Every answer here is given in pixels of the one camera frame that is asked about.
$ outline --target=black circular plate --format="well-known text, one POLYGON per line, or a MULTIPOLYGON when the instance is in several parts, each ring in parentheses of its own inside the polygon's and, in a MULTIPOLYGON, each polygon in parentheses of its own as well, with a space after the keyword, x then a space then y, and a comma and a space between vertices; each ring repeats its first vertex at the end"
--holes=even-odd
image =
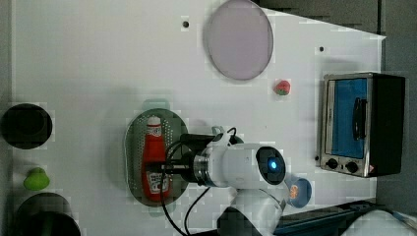
POLYGON ((15 148, 37 148, 51 136, 52 119, 37 105, 19 104, 2 117, 1 133, 4 140, 15 148))

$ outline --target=oven knob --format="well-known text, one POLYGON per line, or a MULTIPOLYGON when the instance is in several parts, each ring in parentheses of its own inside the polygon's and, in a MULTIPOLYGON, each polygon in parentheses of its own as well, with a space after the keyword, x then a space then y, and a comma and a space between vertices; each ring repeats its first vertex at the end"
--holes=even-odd
POLYGON ((337 167, 337 160, 331 158, 326 165, 328 165, 328 167, 330 167, 331 169, 335 169, 337 167))
POLYGON ((350 173, 355 173, 359 169, 355 162, 349 162, 345 166, 350 173))

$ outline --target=bottle label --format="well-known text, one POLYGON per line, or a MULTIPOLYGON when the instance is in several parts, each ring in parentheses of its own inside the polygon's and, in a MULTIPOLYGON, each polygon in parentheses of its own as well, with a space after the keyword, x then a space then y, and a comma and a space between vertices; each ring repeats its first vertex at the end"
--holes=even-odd
POLYGON ((155 137, 160 137, 162 135, 162 130, 160 126, 157 126, 157 127, 148 126, 147 134, 155 136, 155 137))
MULTIPOLYGON (((161 173, 152 173, 147 172, 149 189, 151 194, 159 194, 160 192, 160 178, 162 177, 161 173)), ((162 192, 168 191, 168 175, 165 175, 163 178, 162 192)))

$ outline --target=screw hole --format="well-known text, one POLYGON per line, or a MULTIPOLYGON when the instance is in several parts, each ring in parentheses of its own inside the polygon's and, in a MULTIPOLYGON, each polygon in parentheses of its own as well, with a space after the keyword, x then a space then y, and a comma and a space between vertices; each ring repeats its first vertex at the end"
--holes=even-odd
POLYGON ((188 28, 190 26, 190 23, 188 23, 187 21, 186 22, 183 22, 183 27, 184 28, 188 28))

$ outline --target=oven window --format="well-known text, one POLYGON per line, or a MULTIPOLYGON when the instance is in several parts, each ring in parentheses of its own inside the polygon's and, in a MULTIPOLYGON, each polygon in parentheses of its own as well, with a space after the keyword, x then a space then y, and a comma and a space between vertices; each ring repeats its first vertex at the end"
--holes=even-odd
POLYGON ((367 79, 335 82, 331 148, 333 155, 358 159, 364 157, 365 141, 358 139, 354 130, 354 109, 358 98, 367 99, 367 79))

